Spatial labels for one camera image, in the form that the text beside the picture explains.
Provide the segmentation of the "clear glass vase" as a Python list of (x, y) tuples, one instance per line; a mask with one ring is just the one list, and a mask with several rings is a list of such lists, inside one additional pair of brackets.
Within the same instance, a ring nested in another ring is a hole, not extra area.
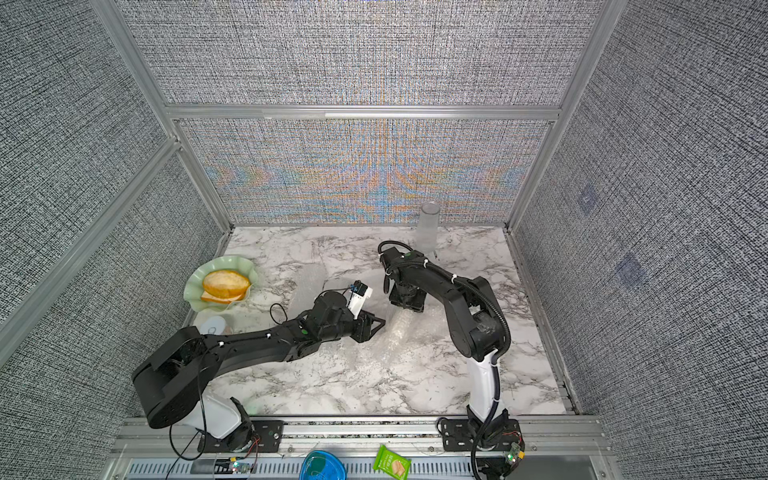
[(433, 201), (424, 202), (420, 207), (414, 245), (424, 254), (431, 254), (436, 249), (440, 211), (440, 206)]

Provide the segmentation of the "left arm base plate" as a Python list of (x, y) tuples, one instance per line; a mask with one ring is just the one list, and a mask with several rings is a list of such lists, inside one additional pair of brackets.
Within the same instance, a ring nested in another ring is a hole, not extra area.
[(285, 422), (281, 420), (257, 420), (237, 427), (223, 439), (206, 433), (197, 445), (199, 453), (235, 453), (244, 455), (258, 451), (276, 453), (282, 441)]

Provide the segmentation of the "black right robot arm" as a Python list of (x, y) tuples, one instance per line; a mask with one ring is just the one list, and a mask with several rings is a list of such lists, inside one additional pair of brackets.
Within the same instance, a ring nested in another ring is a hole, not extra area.
[(385, 272), (383, 290), (392, 305), (421, 313), (431, 296), (443, 306), (450, 339), (467, 359), (470, 452), (491, 449), (506, 417), (499, 360), (511, 346), (511, 333), (489, 282), (451, 273), (396, 240), (381, 242), (377, 255)]

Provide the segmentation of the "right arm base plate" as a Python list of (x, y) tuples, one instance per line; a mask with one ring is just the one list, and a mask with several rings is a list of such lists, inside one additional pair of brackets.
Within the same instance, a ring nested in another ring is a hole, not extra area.
[[(481, 423), (476, 419), (439, 417), (436, 428), (447, 452), (470, 452)], [(504, 451), (512, 457), (525, 451), (519, 422), (501, 415), (495, 418), (478, 443), (479, 451)]]

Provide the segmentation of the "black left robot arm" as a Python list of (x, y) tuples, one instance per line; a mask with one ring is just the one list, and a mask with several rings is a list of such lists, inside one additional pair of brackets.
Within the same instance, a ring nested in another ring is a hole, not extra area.
[(373, 338), (386, 321), (344, 295), (325, 292), (311, 309), (270, 329), (232, 335), (203, 334), (195, 327), (175, 332), (132, 373), (131, 380), (152, 429), (187, 425), (202, 434), (198, 451), (242, 451), (257, 432), (242, 403), (206, 390), (216, 377), (266, 363), (292, 362), (327, 342)]

